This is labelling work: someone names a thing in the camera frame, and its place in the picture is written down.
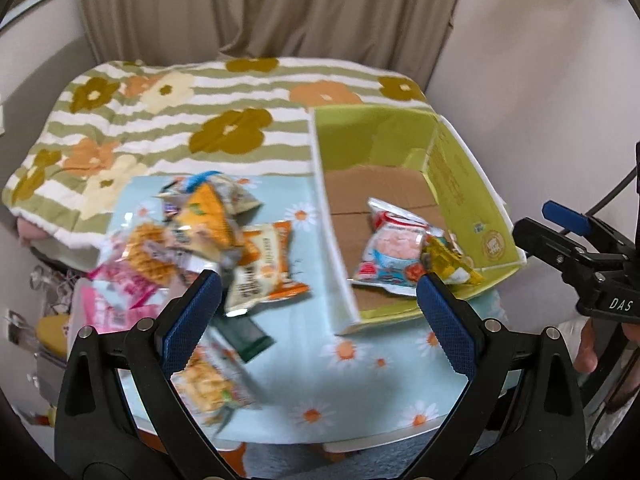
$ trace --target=brown flower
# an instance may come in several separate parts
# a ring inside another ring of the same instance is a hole
[[[389,99],[396,101],[426,101],[426,97],[420,90],[415,81],[406,77],[383,76],[378,78],[378,82],[382,85],[380,93]]]
[[[343,83],[318,81],[293,87],[289,91],[289,101],[306,107],[323,105],[359,105],[362,99]]]
[[[22,170],[22,168],[20,168],[19,171],[23,171],[24,174],[14,187],[11,195],[11,203],[15,204],[18,200],[30,199],[36,189],[44,184],[46,178],[45,169],[48,166],[56,164],[60,158],[62,158],[62,154],[58,150],[54,152],[40,150],[28,170]]]
[[[271,72],[276,68],[280,62],[275,57],[252,57],[232,59],[225,63],[226,69],[229,72],[250,72],[255,70],[256,72]]]
[[[77,176],[91,176],[108,170],[113,166],[113,150],[117,146],[117,142],[98,146],[93,139],[85,137],[73,147],[71,156],[64,161],[62,168]]]
[[[160,81],[161,77],[162,75],[133,75],[127,79],[127,85],[125,86],[123,94],[129,99],[137,97]]]
[[[75,114],[80,110],[94,110],[104,106],[111,101],[113,93],[118,88],[120,88],[120,83],[117,81],[109,83],[103,77],[92,77],[85,84],[76,88],[69,110]]]
[[[189,149],[191,153],[249,153],[262,145],[264,133],[261,128],[272,122],[271,114],[263,108],[247,108],[241,112],[228,110],[204,123],[202,129],[191,136]]]

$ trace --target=curtain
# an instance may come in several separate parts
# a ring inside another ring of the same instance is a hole
[[[331,57],[427,85],[456,0],[79,0],[98,62]]]

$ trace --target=metal screw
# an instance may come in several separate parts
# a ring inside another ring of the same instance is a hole
[[[557,328],[554,328],[552,326],[550,326],[549,328],[546,329],[546,334],[551,339],[560,339],[560,332],[558,331]]]
[[[91,332],[93,331],[94,327],[92,327],[91,325],[85,325],[80,330],[78,330],[78,337],[84,339],[85,337],[89,337],[91,335]]]
[[[484,322],[484,327],[489,331],[489,332],[500,332],[500,329],[502,328],[502,325],[500,324],[500,321],[495,320],[495,319],[487,319]]]
[[[139,322],[136,323],[136,328],[144,332],[145,330],[149,330],[153,325],[154,325],[154,320],[150,317],[145,317],[144,319],[141,319]]]

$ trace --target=blanket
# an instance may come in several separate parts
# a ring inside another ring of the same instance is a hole
[[[72,249],[99,248],[133,177],[310,174],[309,108],[362,103],[430,108],[414,81],[347,61],[108,62],[65,88],[2,201]]]

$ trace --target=floor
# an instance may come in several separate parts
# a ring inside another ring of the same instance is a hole
[[[0,262],[0,318],[10,308],[34,324],[40,315],[41,297],[29,288],[29,275],[38,261],[4,226],[0,226],[0,246],[4,256]],[[45,413],[49,405],[27,379],[27,374],[35,370],[33,355],[9,343],[6,322],[0,321],[0,325],[0,388],[12,405],[26,412]],[[28,426],[28,430],[40,447],[53,456],[53,429]]]

